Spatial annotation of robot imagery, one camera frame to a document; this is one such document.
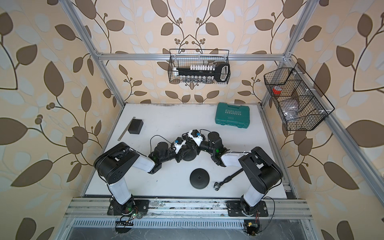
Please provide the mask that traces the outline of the black microphone stand pole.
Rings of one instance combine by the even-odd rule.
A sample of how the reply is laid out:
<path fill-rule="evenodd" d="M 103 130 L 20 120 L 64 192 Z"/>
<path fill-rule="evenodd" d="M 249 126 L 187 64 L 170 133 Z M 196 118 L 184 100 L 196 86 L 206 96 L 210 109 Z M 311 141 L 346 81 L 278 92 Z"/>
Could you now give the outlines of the black microphone stand pole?
<path fill-rule="evenodd" d="M 183 148 L 190 149 L 192 145 L 191 145 L 191 138 L 189 137 L 188 133 L 184 133 L 182 135 L 182 139 L 183 139 Z"/>

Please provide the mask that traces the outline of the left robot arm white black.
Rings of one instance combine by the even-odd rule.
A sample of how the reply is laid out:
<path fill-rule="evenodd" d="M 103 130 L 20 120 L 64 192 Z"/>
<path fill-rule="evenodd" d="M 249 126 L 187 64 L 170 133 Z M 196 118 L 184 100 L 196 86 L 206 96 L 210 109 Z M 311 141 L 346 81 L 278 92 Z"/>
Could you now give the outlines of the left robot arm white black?
<path fill-rule="evenodd" d="M 115 214 L 128 216 L 136 211 L 134 196 L 125 181 L 130 168 L 153 175 L 162 168 L 163 163 L 171 160 L 179 163 L 193 154 L 185 145 L 170 147 L 168 143 L 160 142 L 149 156 L 144 156 L 126 143 L 119 143 L 96 159 L 95 169 L 112 194 L 111 207 Z"/>

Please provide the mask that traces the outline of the black round stand base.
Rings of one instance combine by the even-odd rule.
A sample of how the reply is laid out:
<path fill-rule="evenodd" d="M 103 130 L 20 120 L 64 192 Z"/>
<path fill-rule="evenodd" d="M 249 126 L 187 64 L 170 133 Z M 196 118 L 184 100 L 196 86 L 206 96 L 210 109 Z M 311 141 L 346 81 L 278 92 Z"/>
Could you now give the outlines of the black round stand base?
<path fill-rule="evenodd" d="M 179 154 L 183 161 L 190 162 L 196 158 L 196 156 L 198 155 L 198 152 L 194 148 L 182 148 L 179 151 Z"/>

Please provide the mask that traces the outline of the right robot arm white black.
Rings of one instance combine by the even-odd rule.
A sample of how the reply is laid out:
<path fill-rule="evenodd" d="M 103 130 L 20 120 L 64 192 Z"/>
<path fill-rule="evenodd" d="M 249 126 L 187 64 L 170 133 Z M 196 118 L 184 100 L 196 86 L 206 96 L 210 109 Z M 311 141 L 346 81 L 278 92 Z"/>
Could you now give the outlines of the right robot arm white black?
<path fill-rule="evenodd" d="M 224 147 L 217 132 L 209 132 L 206 138 L 198 130 L 187 134 L 199 151 L 211 155 L 215 164 L 221 167 L 239 167 L 239 173 L 245 173 L 250 187 L 240 198 L 238 209 L 245 216 L 257 214 L 257 207 L 270 189 L 282 180 L 283 172 L 280 167 L 261 148 L 255 147 L 248 152 L 234 152 Z"/>

